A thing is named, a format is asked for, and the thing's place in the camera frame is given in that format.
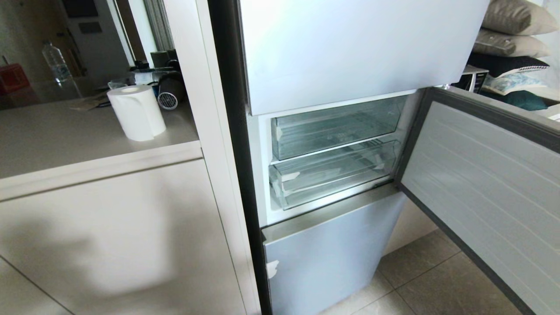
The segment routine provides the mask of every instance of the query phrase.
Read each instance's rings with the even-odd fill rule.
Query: freezer door
[[[273,313],[317,314],[368,285],[405,200],[387,184],[264,228]]]
[[[560,313],[560,124],[432,88],[396,181],[524,313]]]
[[[488,0],[240,0],[252,115],[457,82]]]

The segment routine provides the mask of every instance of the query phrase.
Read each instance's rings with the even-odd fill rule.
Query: cushion
[[[546,62],[533,57],[498,57],[472,53],[469,57],[471,66],[488,70],[494,78],[518,72],[543,70],[550,67]]]
[[[532,78],[523,73],[513,73],[500,78],[493,78],[491,75],[488,75],[484,83],[482,83],[482,90],[500,95],[507,95],[511,92],[525,90],[529,87],[546,87],[546,85],[543,84],[541,80]]]
[[[477,40],[474,42],[473,53],[502,57],[539,58],[549,56],[550,50],[542,41],[531,36],[507,35],[480,29]]]
[[[505,96],[488,92],[482,92],[481,95],[525,110],[542,110],[548,108],[543,102],[543,99],[528,91],[512,92]]]
[[[527,0],[491,0],[482,26],[511,35],[537,35],[558,30],[558,21]]]

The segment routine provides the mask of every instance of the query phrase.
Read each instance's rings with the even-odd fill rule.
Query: kitchen counter
[[[136,142],[110,106],[70,109],[77,101],[0,111],[0,200],[202,158],[188,103],[162,111],[165,132]]]

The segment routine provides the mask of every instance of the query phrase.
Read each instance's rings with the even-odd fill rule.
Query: refrigerator
[[[263,313],[366,286],[407,198],[520,310],[560,312],[560,126],[449,86],[487,4],[209,2]]]

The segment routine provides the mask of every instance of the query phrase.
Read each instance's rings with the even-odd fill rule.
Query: floor tile
[[[360,309],[354,315],[414,315],[414,312],[412,312],[399,294],[393,291]]]
[[[393,287],[391,287],[391,285],[387,282],[383,275],[379,272],[376,272],[374,274],[374,278],[371,280],[371,283],[367,287],[324,310],[323,312],[321,312],[321,314],[350,315],[353,312],[370,304],[371,302],[381,298],[392,290]]]
[[[394,288],[411,281],[460,249],[439,229],[389,253],[381,259],[378,270]]]
[[[416,315],[518,315],[517,308],[464,253],[397,290]]]

